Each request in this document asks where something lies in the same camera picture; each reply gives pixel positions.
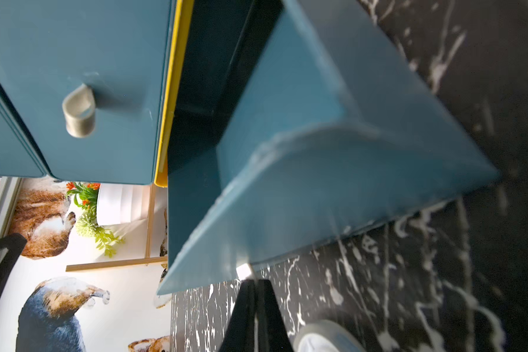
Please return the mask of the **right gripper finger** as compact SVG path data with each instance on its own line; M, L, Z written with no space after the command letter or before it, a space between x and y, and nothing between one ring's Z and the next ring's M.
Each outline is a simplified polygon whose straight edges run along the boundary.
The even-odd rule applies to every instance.
M220 351L292 351L270 280L244 280Z

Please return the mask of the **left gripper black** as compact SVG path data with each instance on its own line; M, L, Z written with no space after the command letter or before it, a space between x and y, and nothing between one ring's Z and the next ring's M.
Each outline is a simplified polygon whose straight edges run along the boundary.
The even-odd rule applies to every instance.
M4 292L7 280L25 248L27 240L19 233L13 233L0 238L0 250L6 249L7 253L0 262L0 299Z

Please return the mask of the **clear tape roll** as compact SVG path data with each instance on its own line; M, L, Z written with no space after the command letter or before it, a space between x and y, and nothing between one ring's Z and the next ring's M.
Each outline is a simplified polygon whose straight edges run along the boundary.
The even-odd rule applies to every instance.
M320 320L304 326L293 343L296 352L366 352L359 341L335 322Z

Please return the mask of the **teal drawer cabinet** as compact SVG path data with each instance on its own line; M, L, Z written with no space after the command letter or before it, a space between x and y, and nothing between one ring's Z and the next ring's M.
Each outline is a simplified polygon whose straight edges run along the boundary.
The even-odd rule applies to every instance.
M159 293L499 177L356 1L0 1L0 176L168 191Z

